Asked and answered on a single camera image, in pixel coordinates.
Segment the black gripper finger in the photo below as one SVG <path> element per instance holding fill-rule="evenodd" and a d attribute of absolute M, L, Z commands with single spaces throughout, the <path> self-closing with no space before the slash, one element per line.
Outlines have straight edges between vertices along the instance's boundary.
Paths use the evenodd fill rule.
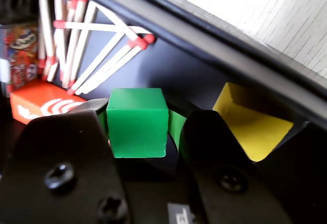
<path fill-rule="evenodd" d="M 213 110 L 169 112 L 188 201 L 169 204 L 176 223 L 291 223 L 224 120 Z"/>
<path fill-rule="evenodd" d="M 112 151 L 92 109 L 32 120 L 1 180 L 1 223 L 127 223 Z"/>

